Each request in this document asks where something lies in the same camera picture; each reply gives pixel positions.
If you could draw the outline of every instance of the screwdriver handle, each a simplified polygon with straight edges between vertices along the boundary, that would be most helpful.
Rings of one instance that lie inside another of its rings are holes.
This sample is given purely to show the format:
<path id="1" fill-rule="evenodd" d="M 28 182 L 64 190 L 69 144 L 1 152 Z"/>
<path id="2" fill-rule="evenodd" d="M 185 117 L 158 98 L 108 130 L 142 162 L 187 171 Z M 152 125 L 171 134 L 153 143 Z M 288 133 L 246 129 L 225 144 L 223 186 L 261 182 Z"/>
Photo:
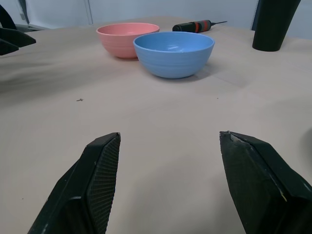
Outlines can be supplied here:
<path id="1" fill-rule="evenodd" d="M 189 23 L 181 23 L 173 26 L 172 31 L 177 32 L 190 32 L 190 33 L 202 33 L 207 32 L 211 29 L 211 26 L 218 24 L 218 23 L 212 23 L 210 20 L 201 20 L 201 21 L 195 21 L 195 22 L 189 22 Z"/>

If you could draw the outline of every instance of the black cylinder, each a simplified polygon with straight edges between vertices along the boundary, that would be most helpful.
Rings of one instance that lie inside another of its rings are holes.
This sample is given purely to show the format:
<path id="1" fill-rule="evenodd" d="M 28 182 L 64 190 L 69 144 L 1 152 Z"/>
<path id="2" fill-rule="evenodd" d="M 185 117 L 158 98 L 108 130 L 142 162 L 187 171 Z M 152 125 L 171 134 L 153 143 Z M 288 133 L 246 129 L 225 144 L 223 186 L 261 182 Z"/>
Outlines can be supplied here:
<path id="1" fill-rule="evenodd" d="M 261 0 L 253 48 L 278 51 L 301 0 Z"/>

